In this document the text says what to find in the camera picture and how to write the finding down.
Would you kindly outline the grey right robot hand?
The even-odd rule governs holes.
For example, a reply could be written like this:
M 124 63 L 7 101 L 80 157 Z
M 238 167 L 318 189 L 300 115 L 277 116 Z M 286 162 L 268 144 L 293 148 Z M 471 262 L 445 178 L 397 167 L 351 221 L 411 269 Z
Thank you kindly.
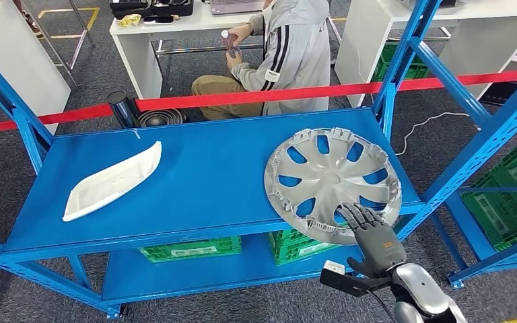
M 337 212 L 346 220 L 364 256 L 362 262 L 347 259 L 354 272 L 381 279 L 390 269 L 406 262 L 405 249 L 381 213 L 357 203 L 343 203 Z

